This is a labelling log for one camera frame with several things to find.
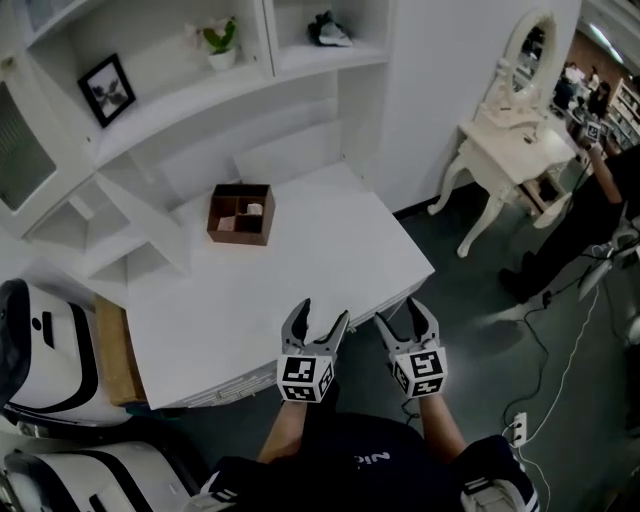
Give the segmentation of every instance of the person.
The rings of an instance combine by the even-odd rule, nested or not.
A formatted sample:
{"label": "person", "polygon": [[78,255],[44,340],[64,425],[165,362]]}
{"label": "person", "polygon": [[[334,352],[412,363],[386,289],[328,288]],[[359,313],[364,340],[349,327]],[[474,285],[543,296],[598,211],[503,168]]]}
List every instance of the person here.
{"label": "person", "polygon": [[570,84],[577,84],[580,81],[578,65],[575,62],[569,62],[569,65],[564,70],[564,76],[569,80]]}
{"label": "person", "polygon": [[599,144],[581,141],[581,145],[587,149],[593,174],[574,194],[572,208],[536,255],[525,254],[520,273],[500,271],[502,285],[521,304],[543,291],[590,245],[610,241],[625,203],[627,219],[640,215],[640,145],[620,152],[607,142],[606,160]]}
{"label": "person", "polygon": [[598,69],[595,66],[591,66],[591,76],[589,77],[589,81],[587,83],[587,88],[591,92],[595,92],[600,85],[600,77],[598,76]]}
{"label": "person", "polygon": [[467,446],[440,394],[419,399],[424,439],[389,419],[284,402],[256,462],[223,458],[209,492],[240,510],[539,510],[507,441]]}
{"label": "person", "polygon": [[608,82],[601,82],[598,89],[591,93],[587,102],[587,110],[594,116],[604,119],[607,115],[609,107],[609,96],[611,95],[611,86]]}

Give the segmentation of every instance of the person's arm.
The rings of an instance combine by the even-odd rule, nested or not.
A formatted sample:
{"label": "person's arm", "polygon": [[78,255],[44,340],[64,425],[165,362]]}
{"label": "person's arm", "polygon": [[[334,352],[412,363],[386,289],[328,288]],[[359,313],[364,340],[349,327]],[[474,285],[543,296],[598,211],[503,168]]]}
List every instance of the person's arm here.
{"label": "person's arm", "polygon": [[465,450],[467,443],[442,395],[420,398],[420,414],[424,438],[434,457],[445,464],[455,460]]}
{"label": "person's arm", "polygon": [[307,416],[307,404],[304,402],[285,402],[271,427],[258,462],[270,464],[280,457],[290,457],[298,453],[304,432],[304,420]]}
{"label": "person's arm", "polygon": [[619,204],[622,202],[622,195],[620,194],[620,190],[618,190],[618,186],[613,179],[613,174],[607,167],[607,164],[602,159],[602,148],[599,144],[596,144],[591,147],[589,150],[589,158],[591,159],[591,165],[593,166],[593,174],[598,180],[598,184],[605,196],[607,196],[607,200],[611,204]]}

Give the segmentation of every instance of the cable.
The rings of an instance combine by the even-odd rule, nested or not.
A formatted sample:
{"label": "cable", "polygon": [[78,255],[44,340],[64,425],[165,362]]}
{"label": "cable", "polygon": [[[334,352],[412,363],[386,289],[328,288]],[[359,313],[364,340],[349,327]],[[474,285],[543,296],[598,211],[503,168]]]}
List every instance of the cable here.
{"label": "cable", "polygon": [[522,462],[526,462],[527,464],[531,464],[532,466],[535,466],[536,469],[540,472],[540,476],[542,477],[542,481],[544,482],[544,485],[547,486],[547,506],[544,508],[545,510],[549,510],[549,507],[551,506],[551,486],[549,485],[549,482],[547,482],[547,479],[544,477],[544,473],[542,472],[542,468],[540,466],[538,466],[535,462],[533,462],[532,460],[526,459],[524,457],[524,455],[522,455],[522,451],[520,448],[518,448],[518,456],[520,457],[520,459],[522,460]]}
{"label": "cable", "polygon": [[578,351],[578,346],[579,346],[580,340],[582,339],[582,336],[584,334],[584,330],[587,327],[587,324],[589,323],[589,321],[591,320],[591,313],[593,313],[593,310],[596,307],[596,303],[598,302],[598,296],[599,295],[600,295],[600,287],[596,287],[596,295],[593,298],[593,303],[591,304],[591,307],[589,308],[589,313],[587,313],[587,319],[582,324],[582,328],[580,329],[580,334],[578,334],[578,337],[576,338],[575,345],[573,347],[573,351],[571,352],[571,355],[569,356],[569,362],[567,363],[567,367],[565,368],[564,372],[562,373],[562,379],[560,380],[560,389],[558,389],[558,394],[556,395],[555,400],[551,404],[551,407],[549,408],[549,411],[547,412],[547,415],[544,417],[544,419],[542,420],[542,422],[540,423],[540,425],[538,426],[536,431],[533,433],[533,435],[529,438],[527,443],[530,443],[531,441],[533,441],[536,438],[538,433],[542,430],[542,427],[544,427],[545,423],[549,419],[549,416],[551,416],[551,413],[553,412],[553,409],[555,408],[556,404],[558,403],[558,400],[560,399],[560,395],[562,394],[562,389],[564,388],[564,380],[567,377],[567,374],[569,373],[569,369],[571,368],[571,363],[573,361],[573,357],[576,355],[576,352]]}
{"label": "cable", "polygon": [[533,328],[533,326],[529,323],[529,320],[527,319],[527,317],[529,315],[533,314],[533,313],[537,313],[539,311],[544,311],[544,309],[545,308],[532,309],[526,315],[524,315],[524,318],[522,320],[518,320],[518,322],[521,322],[521,323],[525,324],[529,328],[529,330],[531,331],[531,334],[533,335],[533,339],[540,346],[540,348],[543,350],[543,352],[545,354],[545,357],[544,357],[544,361],[542,362],[542,364],[538,368],[538,383],[536,384],[536,389],[532,393],[529,393],[526,396],[522,396],[522,397],[516,398],[515,400],[512,400],[511,402],[509,402],[507,404],[507,406],[502,411],[502,422],[505,425],[508,425],[508,423],[507,423],[507,413],[509,412],[509,409],[511,409],[511,407],[513,407],[515,404],[518,404],[520,402],[524,402],[526,400],[531,400],[532,398],[535,398],[538,395],[538,393],[540,392],[540,388],[542,387],[542,374],[543,374],[544,369],[545,369],[545,367],[547,365],[547,361],[549,360],[549,350],[547,349],[547,347],[545,347],[544,343],[542,343],[542,341],[540,340],[540,337],[538,336],[538,333],[536,333],[536,331]]}
{"label": "cable", "polygon": [[407,400],[401,406],[402,412],[405,413],[405,415],[407,416],[407,421],[405,422],[405,425],[408,425],[409,423],[411,423],[412,420],[417,420],[420,418],[420,414],[418,414],[417,412],[409,412],[407,410],[407,404],[411,402],[411,400],[413,399],[409,398],[409,400]]}
{"label": "cable", "polygon": [[597,260],[597,261],[607,261],[610,260],[614,257],[616,257],[618,254],[626,251],[627,249],[631,249],[632,247],[636,246],[640,244],[640,237],[632,240],[631,242],[629,242],[628,244],[622,246],[620,249],[618,249],[617,251],[613,251],[609,256],[605,256],[604,258],[602,256],[594,256],[592,254],[580,254],[579,256],[583,257],[583,258],[589,258],[592,260]]}

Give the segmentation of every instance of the power strip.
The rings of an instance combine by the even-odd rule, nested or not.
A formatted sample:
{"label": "power strip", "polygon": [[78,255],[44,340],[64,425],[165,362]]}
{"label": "power strip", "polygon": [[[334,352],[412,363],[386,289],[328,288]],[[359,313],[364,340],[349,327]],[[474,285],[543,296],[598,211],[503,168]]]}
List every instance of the power strip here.
{"label": "power strip", "polygon": [[516,414],[511,425],[513,426],[513,447],[520,448],[527,444],[527,413]]}

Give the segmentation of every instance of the wooden box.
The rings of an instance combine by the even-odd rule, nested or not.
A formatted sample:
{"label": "wooden box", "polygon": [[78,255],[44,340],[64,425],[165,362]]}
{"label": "wooden box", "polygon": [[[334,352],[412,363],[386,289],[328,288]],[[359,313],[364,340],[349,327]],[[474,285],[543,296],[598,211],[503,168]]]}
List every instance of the wooden box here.
{"label": "wooden box", "polygon": [[[247,214],[252,203],[262,205],[262,215]],[[270,185],[218,185],[211,196],[207,232],[214,242],[267,245],[275,211]],[[233,231],[218,230],[225,217],[235,217]]]}

